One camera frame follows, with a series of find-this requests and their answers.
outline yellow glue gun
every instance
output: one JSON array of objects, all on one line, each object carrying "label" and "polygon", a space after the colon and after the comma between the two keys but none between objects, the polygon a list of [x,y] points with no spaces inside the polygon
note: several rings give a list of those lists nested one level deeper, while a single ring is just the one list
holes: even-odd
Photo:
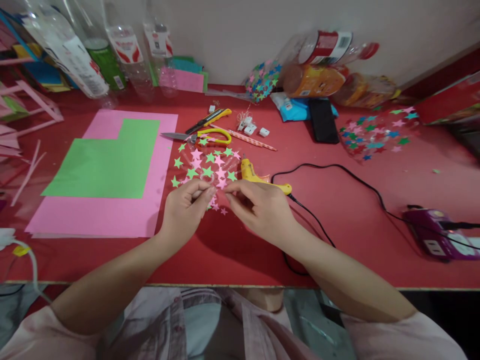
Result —
[{"label": "yellow glue gun", "polygon": [[292,186],[290,184],[284,184],[284,185],[277,185],[277,184],[272,184],[270,182],[266,182],[259,178],[257,174],[255,174],[254,166],[248,160],[247,158],[244,158],[241,161],[241,178],[248,180],[252,183],[263,183],[263,184],[270,184],[273,186],[276,186],[277,188],[280,188],[285,195],[289,195],[292,192]]}]

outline green bottle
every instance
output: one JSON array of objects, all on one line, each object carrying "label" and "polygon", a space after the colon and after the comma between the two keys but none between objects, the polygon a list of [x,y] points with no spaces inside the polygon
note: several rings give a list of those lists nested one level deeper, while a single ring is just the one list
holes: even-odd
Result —
[{"label": "green bottle", "polygon": [[125,89],[127,82],[120,69],[117,57],[107,40],[104,30],[89,17],[77,0],[63,0],[70,22],[76,35],[85,46],[90,57],[96,63],[95,70],[100,71],[110,89],[119,91]]}]

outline white wall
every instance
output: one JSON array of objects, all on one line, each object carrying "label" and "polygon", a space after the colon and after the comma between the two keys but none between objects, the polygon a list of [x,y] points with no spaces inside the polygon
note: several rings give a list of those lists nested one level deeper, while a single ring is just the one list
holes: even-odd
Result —
[{"label": "white wall", "polygon": [[[100,14],[100,0],[80,2]],[[117,3],[141,31],[143,0]],[[194,56],[213,84],[240,84],[292,34],[312,28],[380,43],[373,58],[352,68],[398,85],[480,42],[480,0],[157,0],[156,6],[170,25],[174,53]]]}]

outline sleeve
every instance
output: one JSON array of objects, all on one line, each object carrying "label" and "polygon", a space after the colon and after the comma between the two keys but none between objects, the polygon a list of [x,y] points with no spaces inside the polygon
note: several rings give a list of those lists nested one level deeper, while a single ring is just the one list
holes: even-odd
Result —
[{"label": "sleeve", "polygon": [[428,316],[416,312],[394,323],[341,314],[358,360],[467,360],[460,346]]},{"label": "sleeve", "polygon": [[26,317],[0,351],[4,359],[95,359],[100,335],[78,335],[67,330],[51,307]]}]

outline forearm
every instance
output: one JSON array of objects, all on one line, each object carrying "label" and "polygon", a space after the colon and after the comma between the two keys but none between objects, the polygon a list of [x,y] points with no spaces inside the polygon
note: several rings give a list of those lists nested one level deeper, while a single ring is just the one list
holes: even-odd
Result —
[{"label": "forearm", "polygon": [[82,335],[96,334],[117,318],[175,251],[158,234],[82,277],[51,307],[67,329]]},{"label": "forearm", "polygon": [[298,225],[280,248],[305,266],[315,282],[344,313],[379,323],[413,315],[414,306],[387,281]]}]

